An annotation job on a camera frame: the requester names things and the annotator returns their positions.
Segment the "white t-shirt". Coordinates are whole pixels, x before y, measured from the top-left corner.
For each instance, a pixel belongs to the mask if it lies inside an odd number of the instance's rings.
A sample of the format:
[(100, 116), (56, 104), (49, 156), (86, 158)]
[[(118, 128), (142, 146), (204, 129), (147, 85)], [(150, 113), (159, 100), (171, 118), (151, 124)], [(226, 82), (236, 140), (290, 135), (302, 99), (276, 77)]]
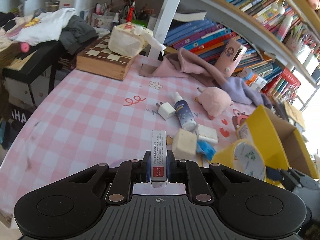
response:
[(61, 31), (75, 14), (74, 8), (43, 12), (27, 23), (14, 38), (15, 42), (36, 46), (47, 41), (58, 41)]

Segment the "pink plush toy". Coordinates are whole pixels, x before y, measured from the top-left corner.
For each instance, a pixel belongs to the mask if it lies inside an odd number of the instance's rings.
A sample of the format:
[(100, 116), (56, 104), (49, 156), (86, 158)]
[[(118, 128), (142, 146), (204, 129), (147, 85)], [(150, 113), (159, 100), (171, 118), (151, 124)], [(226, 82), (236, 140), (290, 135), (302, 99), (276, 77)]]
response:
[(207, 87), (202, 89), (197, 87), (197, 90), (200, 92), (200, 95), (195, 101), (202, 105), (210, 120), (222, 114), (233, 104), (229, 94), (220, 88)]

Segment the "red book set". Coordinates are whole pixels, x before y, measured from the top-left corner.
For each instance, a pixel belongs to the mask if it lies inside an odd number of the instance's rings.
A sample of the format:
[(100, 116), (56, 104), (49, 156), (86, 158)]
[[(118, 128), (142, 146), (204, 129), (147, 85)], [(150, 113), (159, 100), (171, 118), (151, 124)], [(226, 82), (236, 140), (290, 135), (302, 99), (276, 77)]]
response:
[(296, 76), (287, 68), (283, 68), (277, 75), (274, 72), (274, 77), (268, 80), (268, 83), (262, 89), (262, 93), (269, 98), (274, 98), (274, 100), (293, 103), (300, 85), (301, 82)]

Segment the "white metal bookshelf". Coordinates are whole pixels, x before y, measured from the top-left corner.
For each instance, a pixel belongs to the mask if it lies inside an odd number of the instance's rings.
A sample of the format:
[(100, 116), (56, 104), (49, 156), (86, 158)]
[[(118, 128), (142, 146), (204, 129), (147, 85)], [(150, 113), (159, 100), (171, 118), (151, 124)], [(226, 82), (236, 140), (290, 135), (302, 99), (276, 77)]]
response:
[(204, 6), (204, 10), (208, 12), (208, 16), (212, 20), (231, 28), (258, 48), (274, 54), (277, 60), (290, 70), (298, 71), (303, 79), (313, 87), (313, 93), (309, 95), (308, 100), (306, 102), (301, 101), (301, 111), (307, 108), (310, 101), (319, 92), (319, 82), (312, 78), (306, 67), (285, 44), (280, 42), (253, 17), (225, 0), (164, 0), (155, 26), (155, 36), (161, 42), (164, 41), (176, 9), (182, 2), (191, 9), (198, 9), (201, 5)]

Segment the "cream tissue pack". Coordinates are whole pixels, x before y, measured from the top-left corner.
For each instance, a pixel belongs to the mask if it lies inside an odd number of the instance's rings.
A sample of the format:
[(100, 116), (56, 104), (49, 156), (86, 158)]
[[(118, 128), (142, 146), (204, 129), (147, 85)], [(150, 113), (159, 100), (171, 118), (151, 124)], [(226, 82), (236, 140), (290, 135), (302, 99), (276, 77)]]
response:
[(154, 38), (153, 31), (131, 22), (115, 26), (108, 42), (109, 50), (131, 58), (137, 56), (147, 45), (164, 55), (166, 46)]

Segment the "white charger plug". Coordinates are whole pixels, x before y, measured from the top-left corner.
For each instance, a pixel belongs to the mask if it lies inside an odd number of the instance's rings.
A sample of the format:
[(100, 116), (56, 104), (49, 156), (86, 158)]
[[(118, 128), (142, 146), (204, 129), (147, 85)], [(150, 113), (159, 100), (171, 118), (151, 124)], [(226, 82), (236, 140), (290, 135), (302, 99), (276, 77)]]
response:
[(172, 107), (171, 104), (169, 104), (168, 102), (159, 102), (156, 103), (157, 106), (157, 113), (164, 119), (164, 120), (168, 120), (170, 117), (172, 117), (176, 110), (174, 109), (174, 107)]

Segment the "yellow cardboard box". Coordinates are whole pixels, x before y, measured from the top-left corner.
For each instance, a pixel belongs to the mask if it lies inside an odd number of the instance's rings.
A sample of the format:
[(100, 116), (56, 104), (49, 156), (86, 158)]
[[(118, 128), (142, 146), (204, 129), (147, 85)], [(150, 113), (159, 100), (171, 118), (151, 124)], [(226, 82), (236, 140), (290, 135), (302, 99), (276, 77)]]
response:
[(247, 139), (256, 146), (266, 166), (284, 170), (291, 167), (313, 179), (318, 178), (298, 129), (270, 109), (258, 106), (236, 133), (239, 139)]

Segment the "pink cylindrical case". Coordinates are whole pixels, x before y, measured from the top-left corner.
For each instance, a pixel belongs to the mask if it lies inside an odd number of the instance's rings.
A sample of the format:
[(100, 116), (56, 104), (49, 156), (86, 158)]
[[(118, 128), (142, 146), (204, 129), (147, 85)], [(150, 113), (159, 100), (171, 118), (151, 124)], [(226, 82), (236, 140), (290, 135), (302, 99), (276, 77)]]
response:
[(230, 77), (244, 56), (247, 48), (236, 40), (230, 39), (214, 66), (224, 75)]

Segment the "beige sponge block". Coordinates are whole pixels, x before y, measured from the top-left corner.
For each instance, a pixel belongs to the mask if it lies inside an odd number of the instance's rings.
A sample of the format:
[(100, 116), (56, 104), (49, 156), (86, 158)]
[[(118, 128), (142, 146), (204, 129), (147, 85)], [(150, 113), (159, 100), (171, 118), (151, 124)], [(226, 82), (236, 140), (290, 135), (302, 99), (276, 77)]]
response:
[(197, 136), (179, 129), (172, 141), (172, 152), (176, 159), (196, 160)]

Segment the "small white red box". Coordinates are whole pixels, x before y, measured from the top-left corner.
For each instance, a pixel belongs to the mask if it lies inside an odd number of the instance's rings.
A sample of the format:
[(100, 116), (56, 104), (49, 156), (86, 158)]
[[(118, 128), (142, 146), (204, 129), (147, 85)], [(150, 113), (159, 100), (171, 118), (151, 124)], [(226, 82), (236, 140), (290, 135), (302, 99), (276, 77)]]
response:
[(151, 185), (155, 188), (167, 184), (167, 134), (151, 131)]

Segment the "pen holder cup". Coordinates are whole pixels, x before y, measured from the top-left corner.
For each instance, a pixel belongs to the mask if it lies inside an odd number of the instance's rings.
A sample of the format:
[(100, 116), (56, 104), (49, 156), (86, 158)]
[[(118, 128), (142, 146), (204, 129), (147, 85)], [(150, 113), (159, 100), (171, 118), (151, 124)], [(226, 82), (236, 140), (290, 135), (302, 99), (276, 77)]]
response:
[(93, 13), (91, 17), (91, 26), (111, 30), (114, 16), (114, 12), (111, 12), (108, 15), (98, 15)]

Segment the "blue plastic wrapper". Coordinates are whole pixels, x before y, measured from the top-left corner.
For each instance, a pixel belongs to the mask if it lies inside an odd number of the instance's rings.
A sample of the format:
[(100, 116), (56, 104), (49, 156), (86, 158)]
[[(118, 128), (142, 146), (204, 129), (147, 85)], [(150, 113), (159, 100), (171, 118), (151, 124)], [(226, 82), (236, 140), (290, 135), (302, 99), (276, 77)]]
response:
[(205, 156), (208, 161), (212, 161), (216, 150), (206, 141), (197, 141), (196, 152)]

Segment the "pink purple cloth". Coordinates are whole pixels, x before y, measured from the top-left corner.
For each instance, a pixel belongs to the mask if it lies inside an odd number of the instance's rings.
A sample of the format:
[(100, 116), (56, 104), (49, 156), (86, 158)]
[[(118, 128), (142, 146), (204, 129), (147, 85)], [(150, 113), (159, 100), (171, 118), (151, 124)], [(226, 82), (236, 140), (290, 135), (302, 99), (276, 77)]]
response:
[(143, 77), (192, 76), (205, 87), (218, 87), (224, 90), (234, 102), (272, 108), (272, 103), (265, 94), (249, 88), (239, 77), (224, 77), (214, 65), (186, 49), (165, 55), (158, 67), (143, 64), (139, 74)]

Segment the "black side bench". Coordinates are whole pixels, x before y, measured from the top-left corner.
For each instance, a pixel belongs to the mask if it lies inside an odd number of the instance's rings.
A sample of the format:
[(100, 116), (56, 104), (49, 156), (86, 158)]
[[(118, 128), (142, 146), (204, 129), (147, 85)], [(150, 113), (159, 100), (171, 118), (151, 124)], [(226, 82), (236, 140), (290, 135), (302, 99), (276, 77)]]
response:
[(37, 107), (54, 89), (57, 62), (65, 49), (60, 41), (39, 44), (20, 70), (3, 69), (9, 95)]

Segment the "yellow tape roll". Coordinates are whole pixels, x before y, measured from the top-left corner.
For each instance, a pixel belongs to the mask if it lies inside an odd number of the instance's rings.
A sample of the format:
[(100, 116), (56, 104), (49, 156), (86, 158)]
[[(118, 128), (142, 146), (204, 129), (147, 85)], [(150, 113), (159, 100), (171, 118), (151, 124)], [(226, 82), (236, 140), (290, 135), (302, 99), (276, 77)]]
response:
[(217, 151), (210, 164), (218, 163), (246, 175), (266, 180), (266, 165), (263, 156), (253, 143), (240, 139)]

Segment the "white foam block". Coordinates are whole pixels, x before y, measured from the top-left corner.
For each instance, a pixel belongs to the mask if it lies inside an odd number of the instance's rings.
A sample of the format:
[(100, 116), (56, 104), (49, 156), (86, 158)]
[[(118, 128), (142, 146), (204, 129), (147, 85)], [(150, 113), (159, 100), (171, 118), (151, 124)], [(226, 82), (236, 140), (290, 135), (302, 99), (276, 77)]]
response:
[(209, 144), (217, 144), (219, 142), (217, 131), (214, 128), (198, 124), (195, 129), (195, 134), (199, 141), (205, 141)]

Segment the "pink checkered tablecloth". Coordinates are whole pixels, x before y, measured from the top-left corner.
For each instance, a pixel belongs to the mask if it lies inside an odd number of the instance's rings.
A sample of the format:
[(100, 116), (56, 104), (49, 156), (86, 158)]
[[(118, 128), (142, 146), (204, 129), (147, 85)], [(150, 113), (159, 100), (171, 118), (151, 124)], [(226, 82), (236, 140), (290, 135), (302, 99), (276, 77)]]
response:
[(173, 137), (178, 118), (163, 119), (157, 103), (173, 103), (178, 92), (198, 124), (217, 131), (220, 150), (236, 141), (232, 118), (255, 107), (235, 103), (214, 120), (195, 101), (201, 84), (193, 77), (143, 77), (138, 56), (123, 81), (73, 70), (37, 107), (1, 164), (1, 221), (11, 227), (14, 206), (24, 194), (98, 163), (118, 166), (140, 159), (151, 147), (151, 132)]

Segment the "wooden chess box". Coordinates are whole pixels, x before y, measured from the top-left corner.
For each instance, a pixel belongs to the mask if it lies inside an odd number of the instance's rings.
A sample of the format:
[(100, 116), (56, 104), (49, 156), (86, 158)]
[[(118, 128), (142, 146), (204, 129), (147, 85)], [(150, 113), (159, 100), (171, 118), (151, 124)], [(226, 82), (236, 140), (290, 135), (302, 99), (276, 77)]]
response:
[(108, 48), (110, 34), (87, 46), (76, 57), (76, 69), (123, 81), (135, 58), (121, 56)]

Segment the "dark grey garment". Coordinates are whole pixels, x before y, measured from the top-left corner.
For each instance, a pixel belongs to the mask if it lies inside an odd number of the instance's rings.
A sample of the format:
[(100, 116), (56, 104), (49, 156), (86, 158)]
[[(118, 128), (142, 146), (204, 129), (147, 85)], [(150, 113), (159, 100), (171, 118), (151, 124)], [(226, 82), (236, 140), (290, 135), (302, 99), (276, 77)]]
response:
[(95, 29), (79, 16), (72, 16), (62, 29), (59, 41), (68, 54), (74, 55), (98, 38)]

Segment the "orange white carton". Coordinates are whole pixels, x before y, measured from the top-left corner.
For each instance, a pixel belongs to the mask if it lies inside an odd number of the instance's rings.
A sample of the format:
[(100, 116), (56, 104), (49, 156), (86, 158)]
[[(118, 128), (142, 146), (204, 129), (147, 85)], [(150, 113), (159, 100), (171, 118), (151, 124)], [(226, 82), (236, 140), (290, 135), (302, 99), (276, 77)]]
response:
[(242, 78), (245, 84), (256, 92), (260, 92), (267, 84), (267, 81), (263, 77), (246, 67), (237, 75), (237, 77)]

